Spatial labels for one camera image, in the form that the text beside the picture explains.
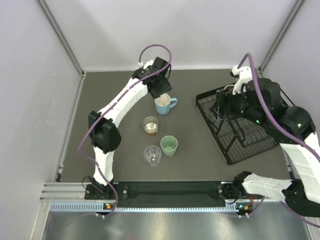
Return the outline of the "light blue ceramic mug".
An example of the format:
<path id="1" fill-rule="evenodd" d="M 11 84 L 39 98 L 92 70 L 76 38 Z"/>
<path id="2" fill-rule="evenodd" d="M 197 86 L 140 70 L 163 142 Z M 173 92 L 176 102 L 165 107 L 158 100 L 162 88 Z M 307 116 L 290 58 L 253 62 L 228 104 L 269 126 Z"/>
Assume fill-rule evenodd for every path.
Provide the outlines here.
<path id="1" fill-rule="evenodd" d="M 156 111 L 160 115 L 167 115 L 171 108 L 177 105 L 178 99 L 171 98 L 167 93 L 162 94 L 154 100 Z"/>

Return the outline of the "mint green cup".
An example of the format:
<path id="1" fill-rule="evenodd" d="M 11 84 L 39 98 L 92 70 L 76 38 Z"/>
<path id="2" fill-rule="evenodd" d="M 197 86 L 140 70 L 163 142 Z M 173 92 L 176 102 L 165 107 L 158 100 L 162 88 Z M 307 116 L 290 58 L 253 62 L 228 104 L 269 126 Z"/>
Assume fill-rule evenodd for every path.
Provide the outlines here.
<path id="1" fill-rule="evenodd" d="M 160 141 L 160 147 L 167 157 L 172 157 L 177 151 L 178 140 L 172 135 L 164 136 Z"/>

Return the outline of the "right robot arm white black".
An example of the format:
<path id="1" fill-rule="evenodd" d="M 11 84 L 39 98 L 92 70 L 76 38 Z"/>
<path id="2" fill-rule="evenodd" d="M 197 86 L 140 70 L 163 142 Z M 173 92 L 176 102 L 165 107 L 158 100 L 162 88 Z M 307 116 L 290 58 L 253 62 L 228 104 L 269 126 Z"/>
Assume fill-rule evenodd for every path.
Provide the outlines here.
<path id="1" fill-rule="evenodd" d="M 274 179 L 249 171 L 239 173 L 220 189 L 225 199 L 261 195 L 286 204 L 303 217 L 320 216 L 320 146 L 311 115 L 302 107 L 287 105 L 281 87 L 268 78 L 242 85 L 239 93 L 231 87 L 219 89 L 210 111 L 217 119 L 243 118 L 261 127 L 291 160 L 298 178 Z"/>

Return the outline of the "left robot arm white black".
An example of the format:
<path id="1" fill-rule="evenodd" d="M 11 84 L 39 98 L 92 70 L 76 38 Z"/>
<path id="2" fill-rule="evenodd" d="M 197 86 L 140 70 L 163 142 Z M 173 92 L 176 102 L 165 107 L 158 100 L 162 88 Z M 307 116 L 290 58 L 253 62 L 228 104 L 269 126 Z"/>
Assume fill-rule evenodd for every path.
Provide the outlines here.
<path id="1" fill-rule="evenodd" d="M 122 140 L 118 130 L 120 122 L 144 96 L 149 94 L 156 99 L 172 90 L 166 77 L 170 70 L 171 64 L 160 57 L 148 61 L 133 72 L 125 87 L 108 105 L 89 114 L 88 126 L 94 125 L 89 137 L 97 162 L 92 185 L 101 198 L 107 199 L 113 194 L 113 186 L 108 182 L 114 179 L 114 153 Z"/>

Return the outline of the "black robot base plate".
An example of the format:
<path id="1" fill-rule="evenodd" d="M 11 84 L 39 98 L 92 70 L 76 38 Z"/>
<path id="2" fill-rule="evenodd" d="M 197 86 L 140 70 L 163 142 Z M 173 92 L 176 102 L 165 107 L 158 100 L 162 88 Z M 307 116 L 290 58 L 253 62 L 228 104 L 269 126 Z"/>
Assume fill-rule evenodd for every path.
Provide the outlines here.
<path id="1" fill-rule="evenodd" d="M 258 195 L 237 195 L 227 182 L 220 193 L 220 181 L 119 181 L 113 182 L 119 208 L 203 208 L 223 207 L 227 200 L 246 199 L 252 204 Z"/>

